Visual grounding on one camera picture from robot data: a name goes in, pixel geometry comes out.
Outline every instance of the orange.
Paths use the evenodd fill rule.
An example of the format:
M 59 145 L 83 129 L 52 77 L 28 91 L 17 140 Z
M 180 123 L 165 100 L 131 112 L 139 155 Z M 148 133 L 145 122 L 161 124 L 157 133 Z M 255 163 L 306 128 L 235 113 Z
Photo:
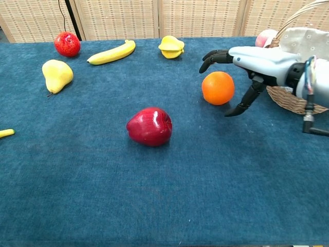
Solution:
M 214 105 L 225 104 L 234 95 L 234 82 L 232 77 L 222 71 L 207 75 L 201 85 L 204 99 Z

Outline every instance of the black cord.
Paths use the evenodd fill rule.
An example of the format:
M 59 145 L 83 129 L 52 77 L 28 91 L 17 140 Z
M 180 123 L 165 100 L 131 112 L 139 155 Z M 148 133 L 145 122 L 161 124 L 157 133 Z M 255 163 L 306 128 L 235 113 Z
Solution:
M 62 12 L 62 9 L 61 9 L 60 0 L 58 0 L 58 7 L 60 8 L 60 12 L 61 12 L 61 14 L 62 14 L 62 16 L 63 16 L 63 19 L 64 19 L 64 31 L 66 32 L 66 28 L 65 28 L 65 16 L 64 16 L 64 14 L 63 14 L 63 12 Z

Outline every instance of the apple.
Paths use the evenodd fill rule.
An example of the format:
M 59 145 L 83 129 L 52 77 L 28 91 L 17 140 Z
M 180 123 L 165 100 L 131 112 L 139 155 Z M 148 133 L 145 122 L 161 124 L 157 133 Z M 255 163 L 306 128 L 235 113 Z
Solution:
M 80 40 L 71 32 L 60 32 L 55 38 L 54 45 L 57 52 L 66 57 L 76 56 L 81 48 Z
M 126 124 L 129 137 L 146 146 L 157 147 L 172 135 L 170 116 L 159 107 L 148 107 L 135 114 Z
M 255 41 L 255 46 L 257 47 L 265 47 L 266 41 L 271 41 L 276 35 L 277 31 L 274 29 L 265 29 L 261 31 L 261 33 L 257 36 Z

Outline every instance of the robotic hand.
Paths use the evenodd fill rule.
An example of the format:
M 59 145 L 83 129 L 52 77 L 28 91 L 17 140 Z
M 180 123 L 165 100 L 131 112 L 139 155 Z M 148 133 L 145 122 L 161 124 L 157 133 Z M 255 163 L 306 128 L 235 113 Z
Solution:
M 329 131 L 313 128 L 314 104 L 329 108 L 329 61 L 317 59 L 314 66 L 315 56 L 306 62 L 301 62 L 297 54 L 277 48 L 254 46 L 213 50 L 203 57 L 203 61 L 199 69 L 200 73 L 204 73 L 214 63 L 233 63 L 245 69 L 252 81 L 241 102 L 235 108 L 229 109 L 225 116 L 244 113 L 266 86 L 290 87 L 295 96 L 307 100 L 303 132 L 329 136 Z

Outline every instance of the white fabric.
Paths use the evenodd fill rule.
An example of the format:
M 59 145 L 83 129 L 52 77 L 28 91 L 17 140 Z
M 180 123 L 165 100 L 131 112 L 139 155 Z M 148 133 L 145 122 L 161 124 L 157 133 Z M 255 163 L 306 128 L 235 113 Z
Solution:
M 329 32 L 306 27 L 287 28 L 280 46 L 283 51 L 301 55 L 302 62 L 313 55 L 329 60 Z

